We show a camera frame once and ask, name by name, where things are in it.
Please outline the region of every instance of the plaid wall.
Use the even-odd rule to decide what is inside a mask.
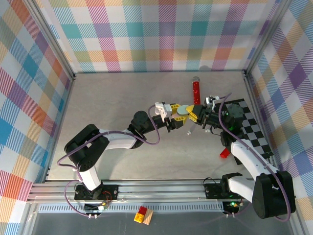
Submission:
[[[16,234],[70,84],[22,0],[0,0],[0,235]]]
[[[313,1],[294,0],[252,73],[279,166],[313,234]]]
[[[245,68],[280,0],[37,0],[79,72]]]

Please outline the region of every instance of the small object on table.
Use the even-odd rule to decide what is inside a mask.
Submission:
[[[146,207],[140,207],[139,211],[136,213],[134,221],[138,223],[143,223],[149,225],[152,218],[153,210],[150,210]]]
[[[201,104],[200,100],[200,78],[199,77],[194,77],[192,79],[192,87],[193,87],[193,93],[194,93],[194,104]],[[190,130],[187,132],[187,135],[190,135],[193,130],[195,129],[196,124],[194,124]]]
[[[194,91],[194,104],[201,104],[200,100],[200,78],[194,77],[192,79],[192,86]]]
[[[228,151],[227,148],[225,148],[225,149],[223,150],[223,152],[220,154],[220,157],[221,157],[221,158],[227,158],[229,154],[230,154],[230,152]]]

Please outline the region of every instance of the white bracket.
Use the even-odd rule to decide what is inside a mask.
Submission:
[[[164,122],[165,118],[169,118],[172,115],[172,108],[170,104],[156,103],[155,113],[161,115],[162,121]]]

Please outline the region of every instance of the aluminum frame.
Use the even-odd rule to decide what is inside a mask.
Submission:
[[[206,184],[214,184],[213,180],[207,180]],[[41,206],[49,206],[44,212],[74,212],[66,207],[64,189],[69,181],[47,181],[44,184],[33,184],[26,207],[22,216],[19,235],[30,235],[33,232],[38,213],[43,212]],[[203,187],[203,179],[198,180],[107,180],[102,181],[106,185],[119,185],[117,201],[112,202],[110,207],[125,208],[132,206],[131,211],[140,205],[148,207],[157,203],[159,206],[168,205],[169,209],[162,209],[162,212],[223,212],[222,202],[238,201],[231,199],[206,199]],[[74,202],[74,184],[67,189],[67,197],[75,206],[81,206],[84,201]],[[92,200],[89,203],[100,203]],[[174,208],[179,203],[181,208]]]
[[[253,93],[253,87],[251,84],[251,74],[247,73],[246,71],[243,71],[243,78],[246,84],[246,89],[248,91],[248,95],[251,101],[251,105],[252,105],[252,109],[253,109],[253,114],[254,117],[256,118],[257,123],[260,126],[260,129],[264,135],[264,138],[266,139],[266,141],[268,142],[269,146],[271,147],[271,149],[273,149],[273,145],[271,144],[271,142],[269,141],[269,137],[268,137],[268,133],[266,132],[265,129],[265,125],[260,113],[260,109],[258,108],[258,104],[257,104],[257,100],[256,97]],[[271,156],[269,158],[269,162],[271,164],[273,164],[275,167],[278,167],[277,161],[275,159],[275,156]],[[296,201],[296,208],[300,208],[299,204]],[[306,235],[309,234],[308,228],[304,222],[304,218],[302,217],[302,215],[298,212],[298,210],[295,211],[295,213],[291,214],[291,218],[290,218],[290,223],[291,223],[291,227],[292,230],[294,232],[294,234],[299,234],[299,235]]]
[[[259,59],[262,56],[263,51],[265,50],[266,46],[270,42],[273,34],[275,33],[277,27],[279,26],[279,23],[281,22],[285,12],[288,10],[292,0],[282,0],[277,7],[277,10],[272,18],[272,20],[269,23],[268,29],[265,32],[264,36],[262,37],[260,44],[255,50],[255,53],[253,54],[250,63],[248,64],[248,67],[246,69],[247,73],[250,74],[256,64],[258,63]]]
[[[41,180],[40,180],[40,182],[42,182],[42,183],[45,182],[45,180],[46,180],[46,178],[48,176],[48,173],[50,171],[50,167],[51,167],[51,164],[52,164],[52,160],[53,160],[53,156],[54,156],[54,153],[55,153],[56,145],[57,145],[57,143],[59,141],[59,137],[60,137],[60,134],[61,134],[61,129],[62,129],[62,126],[63,126],[63,123],[64,123],[64,119],[65,119],[65,115],[66,115],[66,112],[67,112],[69,100],[70,100],[70,97],[71,97],[72,92],[73,92],[74,84],[75,84],[75,78],[71,81],[71,83],[69,85],[69,90],[68,90],[67,99],[65,101],[64,110],[63,110],[63,113],[62,113],[62,116],[61,116],[59,128],[57,129],[57,132],[56,132],[56,138],[55,138],[55,140],[54,140],[54,142],[52,144],[52,151],[51,151],[50,156],[48,156],[48,161],[47,161],[47,164],[45,164],[45,166],[44,166],[44,173],[43,173],[43,175],[41,177]]]
[[[40,28],[40,31],[43,33],[45,39],[56,55],[57,59],[60,61],[61,65],[65,69],[65,72],[68,77],[71,77],[72,80],[75,78],[75,72],[72,69],[72,66],[69,64],[66,56],[64,55],[58,41],[54,37],[51,28],[49,27],[47,21],[45,20],[39,6],[35,0],[23,0],[27,9],[35,19],[37,25]]]

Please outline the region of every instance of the checkered board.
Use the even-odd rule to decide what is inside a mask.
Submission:
[[[270,149],[268,142],[265,140],[264,135],[261,132],[261,129],[254,119],[252,112],[248,108],[244,99],[237,99],[225,102],[224,106],[222,107],[222,112],[226,111],[227,108],[231,104],[238,104],[244,110],[244,121],[243,121],[243,132],[248,136],[248,139],[251,141],[253,147],[264,157],[265,159],[273,156],[273,152]],[[220,104],[217,104],[214,108],[215,112],[218,112],[220,108]]]

